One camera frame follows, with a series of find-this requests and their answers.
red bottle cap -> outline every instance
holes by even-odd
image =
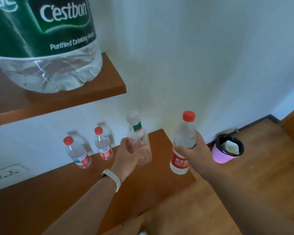
[[[73,138],[71,136],[67,136],[63,139],[65,145],[71,145],[73,143]]]
[[[193,122],[195,120],[195,113],[193,111],[184,111],[183,113],[183,119],[186,122]]]
[[[95,134],[97,134],[97,135],[102,134],[102,128],[101,127],[95,128]]]

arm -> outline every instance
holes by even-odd
[[[221,170],[199,132],[193,150],[173,147],[209,182],[243,235],[294,234],[292,220],[261,202]]]
[[[130,142],[128,138],[123,138],[110,171],[123,182],[132,173],[138,159],[146,149],[147,147],[142,147],[134,154],[130,154]],[[96,234],[116,189],[117,186],[110,177],[103,177],[43,235]]]

pink trash can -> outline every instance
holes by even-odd
[[[238,138],[234,137],[231,134],[227,134],[227,133],[220,134],[216,137],[215,141],[216,141],[216,143],[214,144],[214,146],[211,150],[211,153],[212,153],[213,159],[217,163],[226,163],[226,162],[232,160],[233,158],[238,158],[244,152],[243,143]],[[238,155],[233,154],[231,152],[228,152],[223,147],[221,147],[221,145],[226,141],[234,142],[239,146],[239,154]]]

hand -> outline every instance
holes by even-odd
[[[116,174],[120,181],[123,182],[132,173],[137,161],[146,150],[148,150],[148,147],[143,146],[135,153],[132,153],[133,149],[129,138],[123,138],[110,171]]]
[[[212,154],[199,132],[196,134],[196,146],[187,149],[182,146],[173,145],[174,150],[188,160],[192,168],[201,175],[204,180],[220,170],[219,165],[212,158]]]

dark baseboard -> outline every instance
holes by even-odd
[[[276,117],[274,117],[272,114],[269,114],[269,115],[267,115],[267,116],[265,116],[265,117],[263,117],[261,119],[258,119],[258,120],[254,121],[254,122],[252,122],[252,123],[250,123],[250,124],[248,124],[246,126],[243,126],[242,128],[239,128],[237,131],[241,132],[243,129],[246,129],[246,128],[248,128],[248,127],[250,127],[250,126],[252,126],[252,125],[254,125],[254,124],[256,124],[256,123],[258,123],[260,121],[263,121],[265,119],[270,119],[275,124],[277,124],[280,121]],[[238,133],[237,131],[233,131],[230,134],[234,135],[234,134]],[[212,142],[207,143],[207,146],[210,148],[210,150],[212,150],[212,148],[214,146],[214,143],[215,143],[214,140]]]

